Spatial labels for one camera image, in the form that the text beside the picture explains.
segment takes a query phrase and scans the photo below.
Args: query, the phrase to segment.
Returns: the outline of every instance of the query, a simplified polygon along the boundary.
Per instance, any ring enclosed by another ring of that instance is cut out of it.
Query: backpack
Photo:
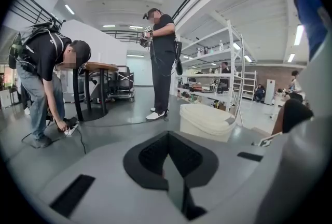
[[[21,57],[22,59],[29,57],[29,51],[26,48],[26,43],[29,40],[41,33],[59,33],[59,29],[60,28],[55,24],[54,20],[51,20],[45,23],[34,24],[29,27],[27,32],[19,32],[9,47],[9,67],[11,69],[16,69],[16,59],[18,57]]]

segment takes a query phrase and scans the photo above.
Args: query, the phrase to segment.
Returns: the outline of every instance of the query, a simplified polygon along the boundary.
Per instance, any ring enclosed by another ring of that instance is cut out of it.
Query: hand
[[[68,130],[68,126],[64,121],[59,121],[57,122],[57,125],[61,131],[66,131]]]

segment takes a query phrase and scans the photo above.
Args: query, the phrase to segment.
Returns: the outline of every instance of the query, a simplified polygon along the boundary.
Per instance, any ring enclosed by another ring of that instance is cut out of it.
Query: white shelving unit
[[[254,99],[254,94],[255,94],[255,89],[257,86],[257,72],[244,72],[244,88],[243,88],[243,92],[242,93],[242,97],[247,98],[247,99]],[[234,90],[238,91],[239,88],[237,88],[238,85],[240,85],[239,83],[234,83],[235,87]]]
[[[213,52],[210,52],[205,55],[197,56],[197,48],[202,48],[202,46],[211,46],[211,43],[213,43],[213,46],[218,46],[220,40],[224,43],[224,50],[213,50]],[[237,43],[237,45],[240,47],[239,50],[236,50],[233,46],[234,43]],[[242,92],[243,92],[243,84],[244,79],[241,76],[235,75],[235,62],[241,64],[242,72],[244,73],[244,41],[242,35],[240,35],[231,25],[230,20],[227,21],[227,27],[218,30],[216,32],[213,32],[207,36],[204,36],[200,38],[197,41],[194,41],[193,43],[182,47],[182,54],[181,54],[181,61],[182,66],[185,69],[189,68],[205,68],[207,66],[211,66],[212,63],[216,65],[220,65],[222,61],[227,61],[228,66],[230,67],[230,73],[229,74],[183,74],[181,76],[177,76],[175,78],[175,89],[177,88],[178,83],[178,77],[190,77],[190,78],[227,78],[229,79],[229,91],[225,94],[217,94],[217,93],[203,93],[203,92],[193,92],[195,95],[207,97],[214,100],[219,100],[221,102],[225,102],[226,105],[226,111],[229,111],[231,102],[235,103],[235,117],[237,116],[240,108],[241,98],[242,98]],[[234,92],[234,80],[238,80],[237,83],[238,92]]]

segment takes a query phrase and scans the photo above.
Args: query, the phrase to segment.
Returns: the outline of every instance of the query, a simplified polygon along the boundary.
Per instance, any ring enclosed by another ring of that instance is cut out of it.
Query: white sneaker
[[[150,114],[146,117],[146,120],[148,120],[148,121],[158,120],[158,119],[164,117],[164,115],[165,115],[165,112],[162,112],[161,114],[157,114],[156,112],[153,112],[152,114]]]
[[[24,114],[30,115],[30,109],[28,107],[24,109]]]

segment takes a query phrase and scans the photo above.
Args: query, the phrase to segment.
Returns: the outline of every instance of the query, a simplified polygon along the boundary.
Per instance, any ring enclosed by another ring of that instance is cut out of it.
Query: brick wall
[[[258,74],[257,84],[262,84],[266,88],[268,79],[275,80],[275,91],[277,89],[288,89],[289,83],[292,79],[292,71],[297,70],[301,72],[302,68],[279,67],[279,66],[247,66],[246,72],[256,71]]]

